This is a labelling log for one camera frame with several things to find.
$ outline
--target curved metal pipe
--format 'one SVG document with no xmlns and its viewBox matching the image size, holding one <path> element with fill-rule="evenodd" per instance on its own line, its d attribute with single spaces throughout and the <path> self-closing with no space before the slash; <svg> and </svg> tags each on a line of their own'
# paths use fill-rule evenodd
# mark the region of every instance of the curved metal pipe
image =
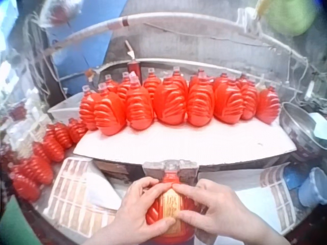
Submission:
<svg viewBox="0 0 327 245">
<path fill-rule="evenodd" d="M 209 15 L 203 15 L 203 14 L 194 14 L 194 13 L 178 13 L 178 12 L 155 12 L 155 13 L 142 13 L 142 14 L 134 14 L 134 15 L 128 15 L 123 16 L 111 20 L 107 20 L 98 24 L 95 24 L 93 26 L 84 28 L 70 36 L 68 36 L 64 41 L 57 42 L 53 46 L 47 48 L 44 50 L 44 52 L 37 57 L 37 60 L 41 60 L 43 56 L 49 56 L 56 51 L 67 47 L 73 43 L 79 42 L 84 38 L 97 35 L 106 31 L 114 31 L 117 29 L 120 29 L 122 27 L 128 27 L 128 26 L 135 26 L 141 23 L 147 23 L 151 22 L 153 20 L 155 21 L 180 21 L 183 20 L 197 20 L 201 21 L 205 25 L 210 26 L 216 26 L 219 28 L 226 28 L 227 30 L 230 30 L 232 32 L 237 32 L 242 36 L 251 38 L 251 39 L 257 39 L 264 43 L 267 43 L 271 46 L 279 47 L 280 49 L 286 51 L 288 54 L 292 54 L 292 56 L 302 63 L 303 65 L 307 64 L 307 58 L 300 55 L 297 51 L 291 49 L 289 46 L 281 43 L 280 41 L 266 35 L 262 34 L 261 36 L 257 37 L 254 35 L 250 35 L 244 32 L 244 26 L 241 23 L 236 23 L 230 20 L 221 19 Z M 316 71 L 319 72 L 318 69 L 310 65 L 310 67 Z"/>
</svg>

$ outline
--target hand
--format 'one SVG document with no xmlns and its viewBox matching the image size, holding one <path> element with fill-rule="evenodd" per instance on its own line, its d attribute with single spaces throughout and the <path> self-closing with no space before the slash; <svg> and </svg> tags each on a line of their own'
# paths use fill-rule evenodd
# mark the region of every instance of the hand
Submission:
<svg viewBox="0 0 327 245">
<path fill-rule="evenodd" d="M 196 187 L 174 184 L 173 189 L 207 207 L 205 214 L 184 210 L 176 216 L 198 229 L 246 244 L 289 244 L 260 217 L 248 210 L 228 186 L 201 179 Z"/>
<path fill-rule="evenodd" d="M 127 190 L 114 221 L 100 230 L 84 245 L 139 244 L 164 234 L 176 222 L 164 218 L 148 226 L 145 215 L 153 202 L 171 188 L 171 183 L 158 184 L 157 179 L 145 177 L 135 181 Z"/>
</svg>

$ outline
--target blue wall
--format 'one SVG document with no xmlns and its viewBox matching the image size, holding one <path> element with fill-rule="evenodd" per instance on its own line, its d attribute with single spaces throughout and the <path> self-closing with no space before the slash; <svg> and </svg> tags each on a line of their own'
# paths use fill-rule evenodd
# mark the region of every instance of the blue wall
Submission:
<svg viewBox="0 0 327 245">
<path fill-rule="evenodd" d="M 120 16 L 127 0 L 84 0 L 82 11 L 68 24 L 49 28 L 50 43 L 61 41 L 74 32 L 88 26 L 117 18 Z M 110 41 L 111 32 L 84 39 L 82 42 L 71 45 L 58 53 L 53 58 L 58 68 L 59 76 L 64 77 L 76 72 L 85 71 L 90 67 L 101 65 Z M 64 81 L 63 87 L 68 88 L 68 93 L 75 94 L 82 91 L 86 84 L 85 76 Z"/>
</svg>

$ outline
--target blue bucket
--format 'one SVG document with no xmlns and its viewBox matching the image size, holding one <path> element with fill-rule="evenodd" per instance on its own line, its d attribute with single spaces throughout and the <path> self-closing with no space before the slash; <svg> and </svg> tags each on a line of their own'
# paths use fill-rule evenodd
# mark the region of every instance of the blue bucket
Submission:
<svg viewBox="0 0 327 245">
<path fill-rule="evenodd" d="M 323 170 L 314 167 L 298 191 L 300 202 L 305 207 L 314 208 L 327 204 L 327 176 Z"/>
</svg>

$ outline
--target gold label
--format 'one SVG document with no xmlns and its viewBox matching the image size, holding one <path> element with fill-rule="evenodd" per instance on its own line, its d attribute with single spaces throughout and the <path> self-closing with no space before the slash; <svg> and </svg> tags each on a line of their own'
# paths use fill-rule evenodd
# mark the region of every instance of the gold label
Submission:
<svg viewBox="0 0 327 245">
<path fill-rule="evenodd" d="M 168 190 L 162 195 L 162 217 L 175 217 L 180 211 L 181 198 L 173 189 Z M 179 233 L 181 231 L 181 221 L 176 220 L 176 223 L 165 233 L 165 235 Z"/>
</svg>

